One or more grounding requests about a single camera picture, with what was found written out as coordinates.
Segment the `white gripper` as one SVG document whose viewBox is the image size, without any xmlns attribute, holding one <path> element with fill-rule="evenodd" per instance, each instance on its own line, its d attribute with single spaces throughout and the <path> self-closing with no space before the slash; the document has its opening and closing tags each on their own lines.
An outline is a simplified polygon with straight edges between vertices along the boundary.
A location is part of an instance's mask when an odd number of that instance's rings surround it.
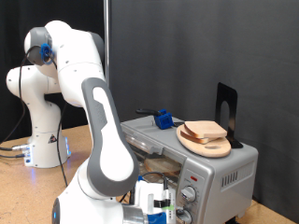
<svg viewBox="0 0 299 224">
<path fill-rule="evenodd" d="M 138 181 L 135 185 L 135 205 L 142 209 L 147 224 L 166 224 L 163 184 Z M 184 211 L 177 209 L 176 214 L 181 217 L 184 215 Z"/>
</svg>

